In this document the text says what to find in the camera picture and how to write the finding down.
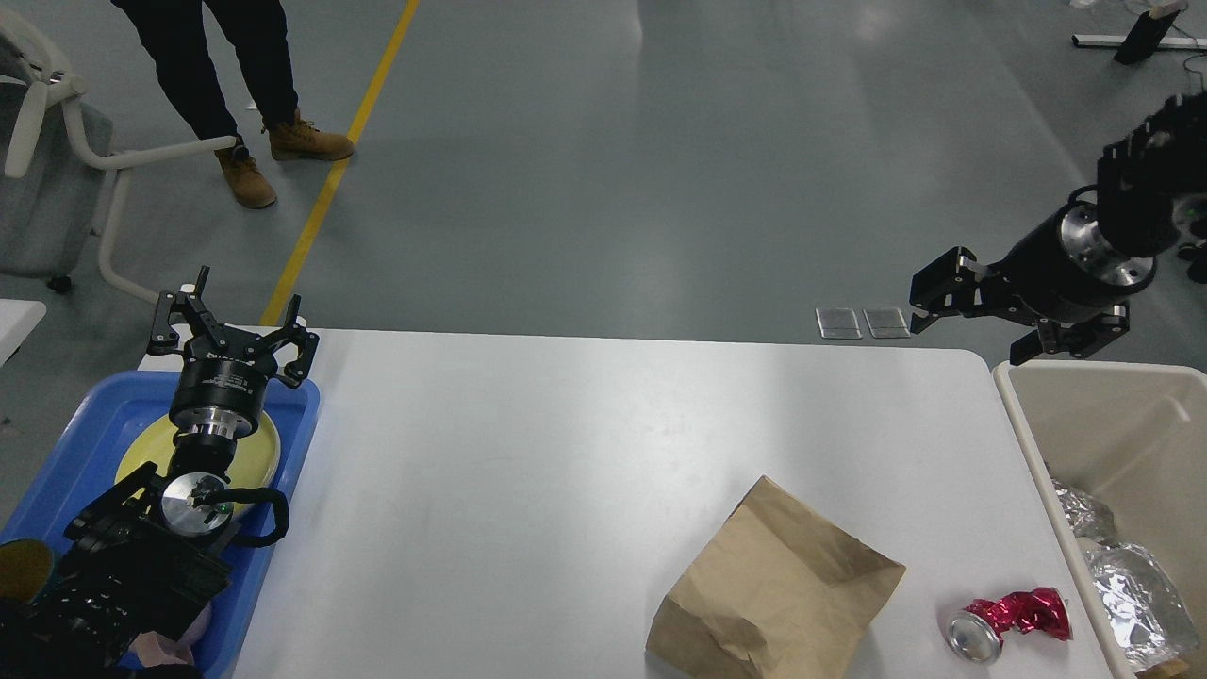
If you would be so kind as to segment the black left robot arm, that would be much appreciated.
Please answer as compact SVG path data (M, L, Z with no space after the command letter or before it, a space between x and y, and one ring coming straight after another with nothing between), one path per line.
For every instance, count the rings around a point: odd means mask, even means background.
M238 444L260 431L269 384L298 390L320 339L288 298L282 323L258 334L220 322L208 267L157 297L145 352L180 356L165 467L145 461L65 525L65 556L29 603L2 602L5 678L116 678L142 633L180 638L229 589L225 550L267 549L288 533L288 494L238 487Z

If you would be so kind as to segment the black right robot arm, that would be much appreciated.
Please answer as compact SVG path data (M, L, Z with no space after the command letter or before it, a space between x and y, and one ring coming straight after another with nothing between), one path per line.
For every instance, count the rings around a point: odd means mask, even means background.
M1096 178L1067 197L1004 257L984 265L956 246L915 273L910 334L949 317L1030 328L1011 365L1043 355L1086 359L1129 334L1131 298L1177 244L1182 199L1205 194L1205 95L1176 95L1104 146Z

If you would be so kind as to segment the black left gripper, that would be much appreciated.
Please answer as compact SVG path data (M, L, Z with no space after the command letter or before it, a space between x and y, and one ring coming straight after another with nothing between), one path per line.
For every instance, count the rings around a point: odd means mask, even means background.
M260 429L269 379L275 376L288 390L307 381L320 339L299 314L301 295L291 295L282 324L268 332L264 349L249 355L262 336L216 321L203 300L209 273L203 265L193 283L161 292L146 355L183 359L169 408L177 431L241 439ZM275 356L286 345L296 356L281 364Z

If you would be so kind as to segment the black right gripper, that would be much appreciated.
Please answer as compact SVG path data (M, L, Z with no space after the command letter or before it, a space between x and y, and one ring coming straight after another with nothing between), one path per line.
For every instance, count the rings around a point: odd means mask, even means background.
M1123 254L1104 238L1096 205L1069 203L995 267L979 263L968 248L950 248L915 273L909 304L917 312L909 330L922 334L954 315L1024 323L1025 305L1044 320L1011 343L1010 365L1042 355L1088 359L1129 334L1131 305L1124 302L1149 288L1156 273L1155 257Z

